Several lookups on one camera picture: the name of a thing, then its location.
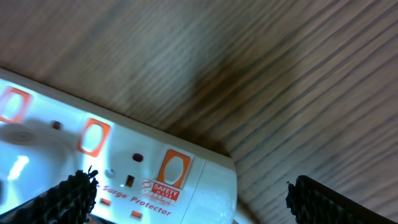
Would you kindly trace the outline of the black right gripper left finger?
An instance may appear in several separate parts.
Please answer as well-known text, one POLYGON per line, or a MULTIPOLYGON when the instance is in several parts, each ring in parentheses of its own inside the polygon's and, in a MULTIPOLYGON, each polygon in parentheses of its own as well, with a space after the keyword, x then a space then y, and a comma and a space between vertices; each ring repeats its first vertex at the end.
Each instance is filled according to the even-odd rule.
POLYGON ((84 224, 95 207, 97 170, 78 170, 67 180, 1 215, 1 224, 84 224))

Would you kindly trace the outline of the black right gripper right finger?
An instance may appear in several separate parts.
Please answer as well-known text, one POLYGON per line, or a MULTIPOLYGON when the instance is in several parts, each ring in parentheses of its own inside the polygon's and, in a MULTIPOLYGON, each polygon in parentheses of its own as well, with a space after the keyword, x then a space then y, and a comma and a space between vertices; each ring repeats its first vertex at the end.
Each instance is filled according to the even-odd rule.
POLYGON ((397 224, 306 175, 288 183, 285 201, 298 224, 397 224))

